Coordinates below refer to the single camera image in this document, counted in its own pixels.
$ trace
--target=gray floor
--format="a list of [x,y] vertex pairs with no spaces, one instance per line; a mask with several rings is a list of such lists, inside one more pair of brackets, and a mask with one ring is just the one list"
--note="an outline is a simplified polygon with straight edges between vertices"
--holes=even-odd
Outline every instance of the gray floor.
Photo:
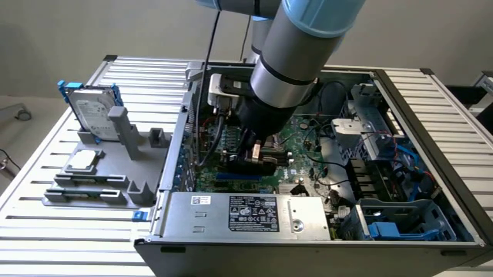
[[[32,113],[29,121],[12,119],[0,122],[0,148],[3,148],[16,163],[23,166],[41,143],[53,124],[67,109],[61,98],[11,97],[0,96],[0,108],[23,102]],[[9,180],[0,175],[0,194]]]

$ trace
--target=caster wheel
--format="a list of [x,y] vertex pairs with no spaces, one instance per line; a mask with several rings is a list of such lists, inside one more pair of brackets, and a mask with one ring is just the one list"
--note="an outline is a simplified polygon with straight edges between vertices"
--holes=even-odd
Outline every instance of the caster wheel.
[[20,110],[17,112],[17,116],[16,116],[17,120],[28,121],[28,120],[31,120],[31,118],[32,118],[31,113],[27,110]]

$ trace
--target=power supply label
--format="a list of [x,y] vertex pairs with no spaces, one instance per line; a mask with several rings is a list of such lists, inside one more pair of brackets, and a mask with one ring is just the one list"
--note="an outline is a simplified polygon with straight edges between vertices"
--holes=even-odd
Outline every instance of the power supply label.
[[278,202],[268,196],[230,196],[232,232],[279,232]]

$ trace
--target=green circuit board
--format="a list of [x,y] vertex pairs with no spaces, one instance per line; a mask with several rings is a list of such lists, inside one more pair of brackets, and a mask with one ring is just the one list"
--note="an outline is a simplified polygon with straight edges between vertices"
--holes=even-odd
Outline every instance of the green circuit board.
[[[218,151],[216,155],[208,161],[208,164],[200,169],[200,172],[196,173],[195,190],[198,192],[272,193],[278,192],[279,184],[294,184],[300,177],[308,179],[310,169],[314,168],[315,172],[318,172],[323,168],[323,165],[310,160],[306,157],[306,153],[315,160],[322,160],[323,158],[321,152],[314,151],[314,147],[310,147],[308,151],[303,147],[306,135],[312,127],[310,126],[306,130],[302,130],[299,127],[300,123],[308,125],[310,118],[294,115],[284,129],[275,135],[276,144],[287,139],[278,148],[292,153],[291,158],[294,162],[287,167],[278,167],[272,176],[258,177],[255,180],[218,179],[216,176],[220,174],[218,167],[220,151]],[[311,131],[306,141],[314,143],[315,139],[316,133]],[[228,127],[227,135],[223,133],[218,149],[222,149],[226,145],[234,147],[231,144],[238,141],[239,129],[236,133],[234,128]]]

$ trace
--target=metal work table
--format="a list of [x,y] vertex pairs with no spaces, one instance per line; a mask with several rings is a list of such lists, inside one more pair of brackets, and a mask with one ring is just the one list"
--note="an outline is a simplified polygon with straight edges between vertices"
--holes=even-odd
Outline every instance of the metal work table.
[[[116,83],[139,130],[158,127],[172,132],[187,91],[187,62],[117,57],[101,63],[87,84]],[[419,69],[385,71],[493,218],[492,136],[434,75]],[[76,147],[76,129],[68,109],[0,197],[0,276],[154,276],[131,243],[148,234],[149,223],[131,222],[131,210],[41,204],[44,190]],[[438,276],[493,276],[493,262]]]

